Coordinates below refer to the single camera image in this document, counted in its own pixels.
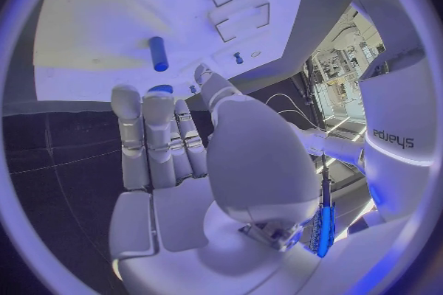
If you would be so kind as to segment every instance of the floor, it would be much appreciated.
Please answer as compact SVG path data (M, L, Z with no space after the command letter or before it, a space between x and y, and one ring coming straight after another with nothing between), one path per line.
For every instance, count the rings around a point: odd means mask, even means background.
M290 80L251 96L266 101L288 94L309 114ZM269 105L292 109L282 96ZM210 115L193 111L199 132L212 133ZM284 117L301 128L309 123L299 114ZM120 136L112 112L42 113L5 117L7 162L16 192L28 218L52 253L78 278L100 294L127 294L111 269L109 223L123 190ZM2 294L48 294L27 270L4 234L0 235Z

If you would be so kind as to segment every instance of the black floor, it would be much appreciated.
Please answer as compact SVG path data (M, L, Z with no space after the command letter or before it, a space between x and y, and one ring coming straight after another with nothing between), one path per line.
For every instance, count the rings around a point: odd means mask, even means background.
M309 117L309 109L292 82L257 91L266 101L288 94ZM285 97L269 105L293 109ZM299 114L284 117L310 128ZM206 144L210 115L193 111ZM112 210L123 190L120 136L112 112L47 113L5 117L4 140L11 177L25 212L54 255L100 294L127 294L111 269L108 232ZM4 234L0 235L2 294L47 294L27 270Z

